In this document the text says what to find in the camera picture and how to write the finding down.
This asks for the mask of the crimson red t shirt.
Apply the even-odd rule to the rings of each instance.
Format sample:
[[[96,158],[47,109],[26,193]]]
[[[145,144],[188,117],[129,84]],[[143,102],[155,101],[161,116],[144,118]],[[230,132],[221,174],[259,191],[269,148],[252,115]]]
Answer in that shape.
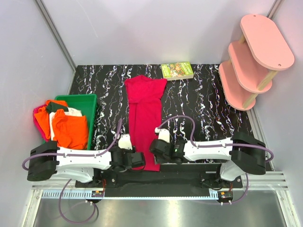
[[[155,128],[162,120],[161,98],[166,88],[166,79],[151,79],[139,75],[125,81],[129,106],[129,134],[136,151],[144,154],[146,171],[160,170],[155,164],[149,147],[156,139]]]

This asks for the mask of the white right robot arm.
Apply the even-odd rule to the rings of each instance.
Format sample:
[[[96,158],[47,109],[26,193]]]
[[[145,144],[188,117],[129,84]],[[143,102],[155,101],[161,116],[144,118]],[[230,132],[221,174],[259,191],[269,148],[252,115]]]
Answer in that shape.
[[[265,144],[242,132],[223,140],[191,142],[169,141],[168,130],[160,130],[157,139],[150,145],[155,161],[160,163],[183,164],[202,159],[218,159],[225,162],[215,175],[219,187],[228,186],[243,174],[264,175],[266,173]]]

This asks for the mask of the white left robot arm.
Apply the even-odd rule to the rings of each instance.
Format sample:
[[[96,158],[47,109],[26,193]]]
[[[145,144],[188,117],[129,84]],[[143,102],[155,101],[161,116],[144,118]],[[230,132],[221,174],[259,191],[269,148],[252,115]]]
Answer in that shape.
[[[123,172],[128,169],[145,166],[144,154],[133,148],[113,146],[104,150],[76,150],[57,146],[49,141],[30,151],[22,167],[27,170],[27,180],[41,182],[59,177],[88,183],[98,187],[102,175],[94,171],[112,170]]]

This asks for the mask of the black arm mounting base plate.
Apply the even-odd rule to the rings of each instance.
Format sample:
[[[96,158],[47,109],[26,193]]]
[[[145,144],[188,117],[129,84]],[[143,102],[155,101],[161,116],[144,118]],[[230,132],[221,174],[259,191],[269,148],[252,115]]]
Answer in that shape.
[[[163,164],[160,171],[126,170],[116,173],[112,170],[94,169],[93,180],[89,183],[76,181],[77,188],[118,188],[128,183],[134,184],[176,184],[192,185],[202,188],[242,188],[241,177],[232,182],[219,179],[220,163]]]

